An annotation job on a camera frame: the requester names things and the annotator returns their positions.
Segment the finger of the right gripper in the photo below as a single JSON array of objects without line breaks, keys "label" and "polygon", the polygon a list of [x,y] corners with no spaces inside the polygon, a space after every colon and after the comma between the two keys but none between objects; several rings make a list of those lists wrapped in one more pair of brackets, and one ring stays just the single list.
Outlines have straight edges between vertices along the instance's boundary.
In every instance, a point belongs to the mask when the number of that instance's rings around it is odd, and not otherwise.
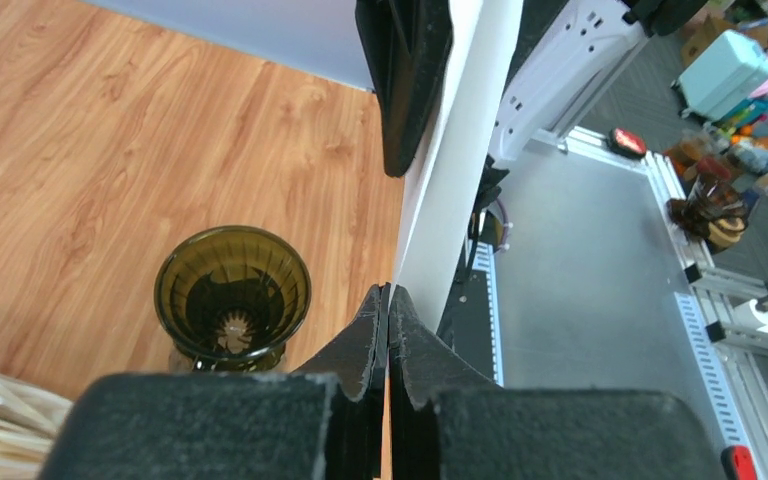
[{"label": "finger of the right gripper", "polygon": [[402,177],[442,89],[453,42],[449,3],[361,0],[355,22],[380,109],[384,171]]}]

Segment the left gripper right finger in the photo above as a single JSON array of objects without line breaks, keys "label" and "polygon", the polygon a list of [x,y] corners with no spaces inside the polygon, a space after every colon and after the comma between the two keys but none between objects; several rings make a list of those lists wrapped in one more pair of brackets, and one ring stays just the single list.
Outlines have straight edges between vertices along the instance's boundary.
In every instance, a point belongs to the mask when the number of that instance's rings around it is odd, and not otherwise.
[{"label": "left gripper right finger", "polygon": [[505,389],[455,354],[396,286],[388,315],[397,479],[722,479],[701,422],[641,390]]}]

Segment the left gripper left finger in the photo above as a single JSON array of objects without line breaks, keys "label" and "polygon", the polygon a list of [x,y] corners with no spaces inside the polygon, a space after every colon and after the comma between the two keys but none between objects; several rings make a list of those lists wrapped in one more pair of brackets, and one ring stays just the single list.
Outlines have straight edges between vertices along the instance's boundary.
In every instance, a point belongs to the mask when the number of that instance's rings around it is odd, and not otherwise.
[{"label": "left gripper left finger", "polygon": [[120,373],[67,415],[43,479],[372,479],[388,287],[289,373]]}]

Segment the dark brown coffee dripper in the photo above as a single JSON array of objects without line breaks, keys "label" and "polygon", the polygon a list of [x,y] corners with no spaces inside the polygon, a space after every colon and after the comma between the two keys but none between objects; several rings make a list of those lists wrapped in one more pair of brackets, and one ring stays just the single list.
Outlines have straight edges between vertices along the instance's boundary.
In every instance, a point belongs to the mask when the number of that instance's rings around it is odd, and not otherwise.
[{"label": "dark brown coffee dripper", "polygon": [[312,281],[281,237],[251,226],[199,232],[161,265],[153,289],[177,372],[277,369],[303,324]]}]

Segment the white paper coffee filter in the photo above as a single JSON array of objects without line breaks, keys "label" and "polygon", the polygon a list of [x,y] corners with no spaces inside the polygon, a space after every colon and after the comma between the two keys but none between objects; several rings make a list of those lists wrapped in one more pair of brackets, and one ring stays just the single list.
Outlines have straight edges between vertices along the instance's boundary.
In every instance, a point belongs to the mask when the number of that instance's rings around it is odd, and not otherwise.
[{"label": "white paper coffee filter", "polygon": [[452,1],[449,7],[453,45],[405,177],[392,275],[431,332],[447,302],[523,11],[516,0]]}]

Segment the pack of paper filters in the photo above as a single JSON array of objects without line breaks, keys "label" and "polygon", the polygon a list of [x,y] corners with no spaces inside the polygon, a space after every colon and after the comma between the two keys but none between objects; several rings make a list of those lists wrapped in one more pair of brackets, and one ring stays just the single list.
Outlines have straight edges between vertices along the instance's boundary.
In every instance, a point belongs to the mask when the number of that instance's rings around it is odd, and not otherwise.
[{"label": "pack of paper filters", "polygon": [[0,374],[0,479],[35,479],[73,402]]}]

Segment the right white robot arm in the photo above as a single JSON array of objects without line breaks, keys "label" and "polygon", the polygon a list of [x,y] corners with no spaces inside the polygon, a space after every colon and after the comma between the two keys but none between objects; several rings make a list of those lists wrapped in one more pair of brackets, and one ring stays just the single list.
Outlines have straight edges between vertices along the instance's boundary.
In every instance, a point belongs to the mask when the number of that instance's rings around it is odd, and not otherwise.
[{"label": "right white robot arm", "polygon": [[[594,75],[653,36],[679,30],[701,1],[517,1],[490,155],[500,160],[561,113]],[[407,173],[439,105],[455,44],[450,1],[358,1],[355,23],[382,121],[383,166]]]}]

